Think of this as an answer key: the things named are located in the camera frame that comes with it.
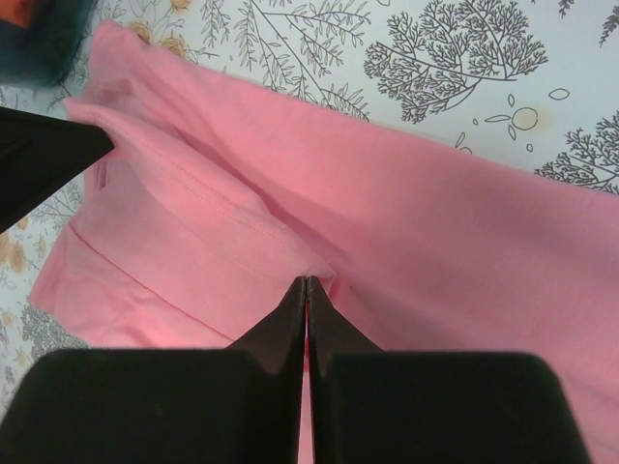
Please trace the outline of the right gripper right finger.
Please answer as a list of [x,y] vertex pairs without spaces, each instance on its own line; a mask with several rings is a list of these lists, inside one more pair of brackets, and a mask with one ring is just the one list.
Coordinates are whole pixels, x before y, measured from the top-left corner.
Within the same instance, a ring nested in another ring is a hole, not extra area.
[[380,349],[307,281],[317,463],[586,463],[557,376],[511,352]]

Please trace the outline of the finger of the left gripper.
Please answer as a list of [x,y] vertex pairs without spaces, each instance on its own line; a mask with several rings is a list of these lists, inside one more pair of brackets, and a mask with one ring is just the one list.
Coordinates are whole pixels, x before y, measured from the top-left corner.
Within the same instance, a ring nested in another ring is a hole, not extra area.
[[100,128],[1,109],[1,230],[113,149]]

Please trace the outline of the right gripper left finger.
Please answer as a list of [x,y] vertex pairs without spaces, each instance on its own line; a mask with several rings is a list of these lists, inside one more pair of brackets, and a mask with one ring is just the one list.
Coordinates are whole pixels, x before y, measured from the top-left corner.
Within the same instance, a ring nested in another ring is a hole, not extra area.
[[294,463],[306,290],[224,349],[64,349],[23,378],[5,463]]

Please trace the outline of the pink t shirt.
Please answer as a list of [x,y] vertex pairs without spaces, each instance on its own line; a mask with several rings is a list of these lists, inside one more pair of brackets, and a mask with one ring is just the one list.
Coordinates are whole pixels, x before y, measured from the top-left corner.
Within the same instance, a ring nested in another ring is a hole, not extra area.
[[392,349],[534,353],[618,459],[618,199],[199,67],[99,25],[88,168],[30,303],[99,347],[222,347],[317,276]]

